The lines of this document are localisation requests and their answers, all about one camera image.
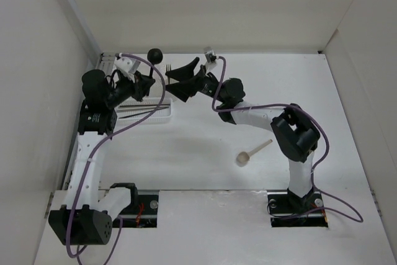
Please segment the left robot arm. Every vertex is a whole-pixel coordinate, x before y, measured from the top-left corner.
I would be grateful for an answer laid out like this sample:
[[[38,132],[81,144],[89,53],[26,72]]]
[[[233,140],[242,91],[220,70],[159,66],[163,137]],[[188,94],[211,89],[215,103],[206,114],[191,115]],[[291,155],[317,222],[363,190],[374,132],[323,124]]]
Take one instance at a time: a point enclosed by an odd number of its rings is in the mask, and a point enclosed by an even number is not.
[[[113,184],[100,198],[99,180],[117,122],[116,107],[130,97],[141,101],[155,80],[140,72],[131,78],[121,71],[116,74],[116,83],[102,70],[82,76],[84,100],[78,124],[78,153],[66,197],[60,209],[52,210],[48,218],[63,245],[106,245],[120,213],[132,213],[138,208],[138,191],[133,183]]]

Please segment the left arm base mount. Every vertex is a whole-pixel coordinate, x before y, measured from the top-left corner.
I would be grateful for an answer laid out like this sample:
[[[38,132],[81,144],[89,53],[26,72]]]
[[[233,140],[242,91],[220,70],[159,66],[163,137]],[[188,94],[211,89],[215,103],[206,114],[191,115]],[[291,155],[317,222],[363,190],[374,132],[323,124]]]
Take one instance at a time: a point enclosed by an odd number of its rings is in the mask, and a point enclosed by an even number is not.
[[[156,228],[158,224],[159,191],[138,191],[137,203],[125,207],[120,216],[123,228]]]

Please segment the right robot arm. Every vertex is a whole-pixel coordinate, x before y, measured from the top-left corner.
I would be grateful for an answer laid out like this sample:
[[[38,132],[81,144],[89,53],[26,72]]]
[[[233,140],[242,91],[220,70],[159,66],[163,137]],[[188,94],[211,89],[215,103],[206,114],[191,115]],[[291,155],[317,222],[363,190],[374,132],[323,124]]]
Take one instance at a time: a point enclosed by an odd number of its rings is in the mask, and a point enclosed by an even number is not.
[[[173,96],[185,102],[200,92],[219,101],[216,106],[222,121],[235,125],[249,125],[272,132],[281,152],[288,158],[290,181],[287,189],[287,204],[300,212],[310,204],[314,188],[311,181],[314,151],[317,149],[320,133],[300,106],[258,108],[244,100],[243,83],[238,78],[217,79],[210,72],[212,64],[200,66],[195,58],[188,65],[178,69],[166,69],[166,89]]]

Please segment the cream spoon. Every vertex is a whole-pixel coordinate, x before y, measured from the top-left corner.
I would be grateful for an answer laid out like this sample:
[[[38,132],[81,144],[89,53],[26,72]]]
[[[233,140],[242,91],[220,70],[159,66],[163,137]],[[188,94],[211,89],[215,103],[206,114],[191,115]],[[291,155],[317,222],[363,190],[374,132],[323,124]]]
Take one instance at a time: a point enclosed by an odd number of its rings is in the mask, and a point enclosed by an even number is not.
[[[269,140],[265,141],[263,144],[255,147],[251,151],[240,152],[236,157],[236,163],[239,166],[245,166],[246,164],[248,164],[248,162],[250,161],[250,159],[253,155],[255,155],[256,153],[258,153],[259,151],[261,151],[262,149],[264,149],[265,147],[270,145],[272,142],[273,142],[273,140],[269,139]]]

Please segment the silver metal chopstick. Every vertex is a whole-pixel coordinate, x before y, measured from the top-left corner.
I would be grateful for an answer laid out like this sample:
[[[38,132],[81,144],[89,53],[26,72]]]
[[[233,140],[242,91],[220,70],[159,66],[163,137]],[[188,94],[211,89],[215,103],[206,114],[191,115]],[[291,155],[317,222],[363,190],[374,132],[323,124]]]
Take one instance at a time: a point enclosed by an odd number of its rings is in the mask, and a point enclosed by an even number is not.
[[[158,108],[139,108],[139,109],[131,109],[131,111],[129,112],[137,112],[137,113],[145,113],[145,112],[151,112],[151,111],[157,111],[157,110],[164,110],[164,109],[168,109],[168,106],[164,106],[164,107],[158,107]]]

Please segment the black spoon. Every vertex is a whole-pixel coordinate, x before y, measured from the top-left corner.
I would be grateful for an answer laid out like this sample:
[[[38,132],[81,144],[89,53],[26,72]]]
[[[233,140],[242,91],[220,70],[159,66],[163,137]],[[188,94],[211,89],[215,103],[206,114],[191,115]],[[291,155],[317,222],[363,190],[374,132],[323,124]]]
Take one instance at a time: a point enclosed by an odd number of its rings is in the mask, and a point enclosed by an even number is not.
[[[148,51],[146,57],[153,66],[156,66],[162,62],[163,53],[159,48],[152,48]]]

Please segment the brown wooden fork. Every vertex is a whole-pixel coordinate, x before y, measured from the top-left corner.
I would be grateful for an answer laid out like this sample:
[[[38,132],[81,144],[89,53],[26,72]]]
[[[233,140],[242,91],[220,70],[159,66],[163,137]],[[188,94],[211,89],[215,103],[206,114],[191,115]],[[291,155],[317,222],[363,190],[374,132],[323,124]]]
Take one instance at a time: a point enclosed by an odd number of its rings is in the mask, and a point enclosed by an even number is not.
[[[166,65],[166,76],[167,76],[167,83],[171,84],[172,83],[172,78],[168,75],[168,72],[172,70],[171,64]]]

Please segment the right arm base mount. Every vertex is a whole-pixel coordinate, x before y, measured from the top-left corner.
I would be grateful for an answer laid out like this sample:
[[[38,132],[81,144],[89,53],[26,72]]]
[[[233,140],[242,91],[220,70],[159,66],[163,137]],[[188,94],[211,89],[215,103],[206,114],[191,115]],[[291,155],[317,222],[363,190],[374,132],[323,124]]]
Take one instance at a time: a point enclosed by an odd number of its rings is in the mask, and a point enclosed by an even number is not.
[[[328,227],[323,198],[318,192],[300,198],[287,190],[269,191],[267,200],[272,228]]]

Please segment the black thin chopstick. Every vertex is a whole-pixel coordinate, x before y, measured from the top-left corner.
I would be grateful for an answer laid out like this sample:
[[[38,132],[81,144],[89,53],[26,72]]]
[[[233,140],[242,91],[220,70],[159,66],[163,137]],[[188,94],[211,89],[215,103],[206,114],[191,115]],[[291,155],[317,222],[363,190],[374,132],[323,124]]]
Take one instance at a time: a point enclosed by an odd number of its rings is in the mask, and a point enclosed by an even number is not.
[[[123,116],[119,116],[119,119],[132,119],[132,118],[137,118],[137,117],[141,117],[147,114],[152,113],[152,110],[146,110],[146,111],[141,111],[139,113],[134,113],[134,114],[128,114],[128,115],[123,115]],[[156,110],[153,115],[155,117],[167,117],[169,116],[171,113],[171,109],[169,107],[162,107],[158,110]]]

